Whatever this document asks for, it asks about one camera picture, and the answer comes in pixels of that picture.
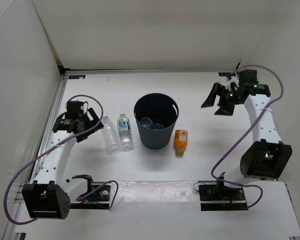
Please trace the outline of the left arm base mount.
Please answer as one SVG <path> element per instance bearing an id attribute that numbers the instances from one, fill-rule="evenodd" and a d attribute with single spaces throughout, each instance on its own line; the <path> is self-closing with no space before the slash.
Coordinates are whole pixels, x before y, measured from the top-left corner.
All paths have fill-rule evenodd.
<path id="1" fill-rule="evenodd" d="M 74 210 L 110 210 L 114 203 L 115 189 L 112 194 L 112 184 L 114 182 L 92 182 L 92 189 L 97 189 L 93 194 L 81 201 L 75 201 L 70 208 Z"/>

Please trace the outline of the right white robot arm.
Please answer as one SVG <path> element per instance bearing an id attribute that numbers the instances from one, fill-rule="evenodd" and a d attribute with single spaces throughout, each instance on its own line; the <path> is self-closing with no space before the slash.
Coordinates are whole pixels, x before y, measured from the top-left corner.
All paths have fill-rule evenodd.
<path id="1" fill-rule="evenodd" d="M 220 200 L 228 199 L 233 188 L 247 187 L 258 180 L 277 180 L 292 155 L 292 147 L 283 143 L 275 126 L 270 106 L 276 100 L 271 99 L 269 86 L 258 81 L 257 71 L 246 69 L 238 74 L 224 73 L 223 76 L 228 83 L 215 82 L 201 106 L 208 108 L 217 104 L 216 115 L 232 116 L 235 106 L 244 105 L 250 127 L 234 145 L 238 146 L 249 133 L 252 134 L 252 145 L 242 155 L 238 167 L 220 176 L 213 175 L 221 182 L 214 188 Z"/>

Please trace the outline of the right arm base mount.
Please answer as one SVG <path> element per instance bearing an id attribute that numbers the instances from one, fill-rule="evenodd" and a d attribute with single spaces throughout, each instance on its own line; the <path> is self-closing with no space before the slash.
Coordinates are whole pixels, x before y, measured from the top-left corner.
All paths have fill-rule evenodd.
<path id="1" fill-rule="evenodd" d="M 242 188 L 227 187 L 220 181 L 198 181 L 194 183 L 193 190 L 199 193 L 202 212 L 248 210 Z"/>

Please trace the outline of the clear bottle blue label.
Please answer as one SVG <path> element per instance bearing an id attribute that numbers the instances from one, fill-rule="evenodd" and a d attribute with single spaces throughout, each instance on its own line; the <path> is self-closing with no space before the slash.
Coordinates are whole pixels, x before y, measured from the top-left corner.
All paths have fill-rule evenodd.
<path id="1" fill-rule="evenodd" d="M 143 127 L 151 130 L 162 130 L 166 128 L 162 124 L 155 123 L 149 117 L 143 117 L 139 122 Z"/>

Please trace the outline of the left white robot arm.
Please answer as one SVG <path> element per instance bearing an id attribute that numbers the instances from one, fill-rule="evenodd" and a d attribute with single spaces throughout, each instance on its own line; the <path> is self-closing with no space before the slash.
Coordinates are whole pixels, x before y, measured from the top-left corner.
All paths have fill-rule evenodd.
<path id="1" fill-rule="evenodd" d="M 24 185 L 22 196 L 32 219 L 65 219 L 72 203 L 90 200 L 95 195 L 93 178 L 87 174 L 64 180 L 64 172 L 75 144 L 102 129 L 93 108 L 87 102 L 68 101 L 66 112 L 59 115 L 52 128 L 52 151 L 45 155 L 41 168 L 31 183 Z"/>

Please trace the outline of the orange plastic bottle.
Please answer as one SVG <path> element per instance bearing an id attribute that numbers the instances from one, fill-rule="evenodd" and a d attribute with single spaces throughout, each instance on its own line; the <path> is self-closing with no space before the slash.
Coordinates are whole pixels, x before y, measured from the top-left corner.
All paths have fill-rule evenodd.
<path id="1" fill-rule="evenodd" d="M 188 144 L 188 131 L 184 129 L 177 129 L 174 135 L 174 149 L 175 155 L 182 157 L 186 151 Z"/>

